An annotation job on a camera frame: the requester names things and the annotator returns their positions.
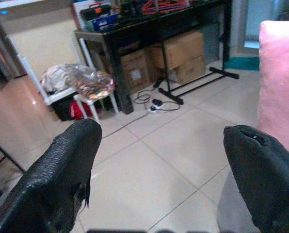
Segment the pink cushion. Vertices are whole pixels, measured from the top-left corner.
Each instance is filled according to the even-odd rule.
[[[261,91],[258,129],[289,151],[289,21],[265,21],[260,28]]]

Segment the black table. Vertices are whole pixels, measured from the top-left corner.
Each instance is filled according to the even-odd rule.
[[[168,79],[167,60],[165,56],[164,39],[208,23],[208,16],[211,14],[212,10],[217,8],[223,8],[224,11],[224,32],[220,38],[220,40],[223,43],[223,67],[222,69],[216,69],[211,67],[210,68],[211,73],[201,78],[205,78],[214,73],[219,73],[221,74],[221,76],[217,79],[207,82],[206,84],[203,84],[199,87],[195,87],[189,91],[186,91],[178,96],[174,96],[172,94],[173,91],[178,90],[184,86],[187,86],[193,81],[174,89],[170,88],[170,83]],[[208,0],[206,2],[202,1],[201,3],[197,3],[195,6],[190,6],[183,10],[176,11],[173,13],[165,15],[156,14],[152,18],[146,19],[139,23],[127,25],[125,27],[118,28],[110,32],[93,33],[86,31],[75,31],[75,35],[77,39],[83,38],[85,41],[93,41],[101,43],[102,48],[105,51],[106,57],[113,67],[113,74],[118,83],[117,93],[121,109],[125,114],[129,114],[133,112],[133,106],[130,98],[128,83],[121,64],[121,56],[124,56],[128,53],[132,53],[136,50],[143,49],[154,43],[161,44],[161,48],[164,55],[164,64],[166,67],[165,76],[168,84],[168,90],[159,88],[159,91],[180,104],[183,104],[183,100],[180,98],[181,96],[188,94],[196,89],[199,89],[209,83],[212,83],[224,77],[231,77],[234,79],[238,79],[239,76],[237,74],[228,73],[224,71],[224,66],[229,59],[229,51],[230,51],[229,41],[231,32],[231,17],[232,17],[231,14],[232,14],[232,0]],[[213,14],[213,16],[216,17],[214,20],[216,21],[219,20],[218,14]],[[128,53],[120,54],[118,51],[120,44],[122,44],[123,41],[131,39],[139,40],[140,46],[136,50],[131,50],[128,51]]]

